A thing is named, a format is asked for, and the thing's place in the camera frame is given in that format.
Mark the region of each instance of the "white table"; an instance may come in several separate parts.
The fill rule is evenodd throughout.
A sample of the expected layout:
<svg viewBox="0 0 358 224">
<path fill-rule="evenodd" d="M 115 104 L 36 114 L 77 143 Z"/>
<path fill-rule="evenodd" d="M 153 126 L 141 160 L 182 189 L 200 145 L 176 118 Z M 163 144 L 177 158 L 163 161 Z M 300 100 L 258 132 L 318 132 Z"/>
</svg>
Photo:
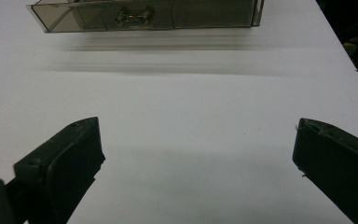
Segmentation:
<svg viewBox="0 0 358 224">
<path fill-rule="evenodd" d="M 42 33 L 0 1 L 0 178 L 67 124 L 106 161 L 74 224 L 351 223 L 292 163 L 302 117 L 358 136 L 358 73 L 314 0 L 256 28 Z"/>
</svg>

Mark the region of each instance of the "white surface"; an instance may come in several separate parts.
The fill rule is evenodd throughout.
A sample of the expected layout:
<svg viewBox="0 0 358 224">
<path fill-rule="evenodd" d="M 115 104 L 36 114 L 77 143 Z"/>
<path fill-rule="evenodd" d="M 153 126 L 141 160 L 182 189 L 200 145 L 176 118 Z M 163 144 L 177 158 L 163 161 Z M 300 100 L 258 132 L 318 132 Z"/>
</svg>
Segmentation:
<svg viewBox="0 0 358 224">
<path fill-rule="evenodd" d="M 69 223 L 351 223 L 291 161 L 302 117 L 358 136 L 358 74 L 313 0 L 261 26 L 45 35 L 0 1 L 0 178 L 100 118 L 106 162 Z"/>
</svg>

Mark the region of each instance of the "drawer handle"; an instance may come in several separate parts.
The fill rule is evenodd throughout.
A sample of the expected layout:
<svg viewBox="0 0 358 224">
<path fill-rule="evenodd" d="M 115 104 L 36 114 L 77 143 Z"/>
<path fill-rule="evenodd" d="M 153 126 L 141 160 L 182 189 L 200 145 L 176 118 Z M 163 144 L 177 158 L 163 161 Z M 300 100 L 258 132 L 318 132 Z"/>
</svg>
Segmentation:
<svg viewBox="0 0 358 224">
<path fill-rule="evenodd" d="M 144 10 L 129 10 L 127 7 L 123 7 L 117 14 L 115 22 L 116 25 L 121 27 L 127 22 L 140 22 L 147 26 L 154 16 L 155 10 L 147 6 Z"/>
</svg>

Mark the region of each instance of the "metal handle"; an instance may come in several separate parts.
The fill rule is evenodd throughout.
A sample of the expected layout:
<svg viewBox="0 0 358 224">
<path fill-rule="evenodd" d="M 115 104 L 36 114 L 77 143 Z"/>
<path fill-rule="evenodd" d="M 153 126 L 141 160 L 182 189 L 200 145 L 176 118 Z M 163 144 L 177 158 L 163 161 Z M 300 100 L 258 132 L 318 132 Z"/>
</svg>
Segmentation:
<svg viewBox="0 0 358 224">
<path fill-rule="evenodd" d="M 115 22 L 117 26 L 123 26 L 125 23 L 142 23 L 148 25 L 154 16 L 155 10 L 147 6 L 144 10 L 129 10 L 127 7 L 123 7 L 117 14 Z"/>
</svg>

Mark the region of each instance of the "transparent plastic box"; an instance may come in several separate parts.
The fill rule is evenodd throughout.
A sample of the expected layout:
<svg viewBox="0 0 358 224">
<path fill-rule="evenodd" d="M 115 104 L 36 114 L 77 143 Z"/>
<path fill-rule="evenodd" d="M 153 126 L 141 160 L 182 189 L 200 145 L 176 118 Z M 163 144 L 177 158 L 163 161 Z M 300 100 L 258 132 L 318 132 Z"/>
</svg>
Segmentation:
<svg viewBox="0 0 358 224">
<path fill-rule="evenodd" d="M 260 25 L 264 0 L 41 0 L 27 6 L 45 33 Z"/>
</svg>

